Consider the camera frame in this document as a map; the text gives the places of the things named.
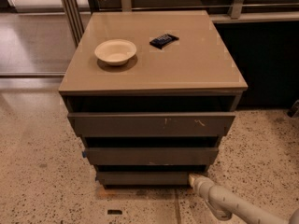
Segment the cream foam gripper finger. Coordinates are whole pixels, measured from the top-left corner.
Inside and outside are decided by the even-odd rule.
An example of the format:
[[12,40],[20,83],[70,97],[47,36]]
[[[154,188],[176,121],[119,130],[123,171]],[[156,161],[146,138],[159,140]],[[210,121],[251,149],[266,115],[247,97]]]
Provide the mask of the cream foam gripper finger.
[[197,179],[201,180],[202,178],[203,178],[202,175],[191,173],[189,174],[189,183],[193,185]]

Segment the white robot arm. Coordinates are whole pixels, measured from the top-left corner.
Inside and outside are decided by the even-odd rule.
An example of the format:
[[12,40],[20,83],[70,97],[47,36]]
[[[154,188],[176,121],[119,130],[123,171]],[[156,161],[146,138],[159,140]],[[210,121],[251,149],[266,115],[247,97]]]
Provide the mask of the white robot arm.
[[285,220],[249,203],[203,175],[189,174],[189,183],[218,220],[227,221],[236,215],[247,224],[299,224],[299,210]]

